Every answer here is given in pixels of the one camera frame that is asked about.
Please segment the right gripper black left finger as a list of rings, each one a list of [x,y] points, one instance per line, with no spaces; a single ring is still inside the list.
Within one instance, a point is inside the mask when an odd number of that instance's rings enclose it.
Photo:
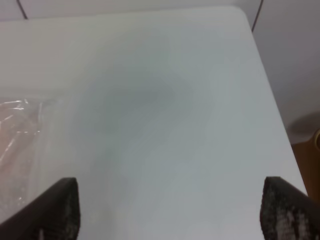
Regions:
[[[78,182],[64,177],[0,224],[2,240],[76,240],[81,227]]]

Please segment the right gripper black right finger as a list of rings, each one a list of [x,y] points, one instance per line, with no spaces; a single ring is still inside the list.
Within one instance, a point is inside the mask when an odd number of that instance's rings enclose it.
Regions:
[[[264,180],[259,220],[266,240],[320,238],[320,205],[278,176]]]

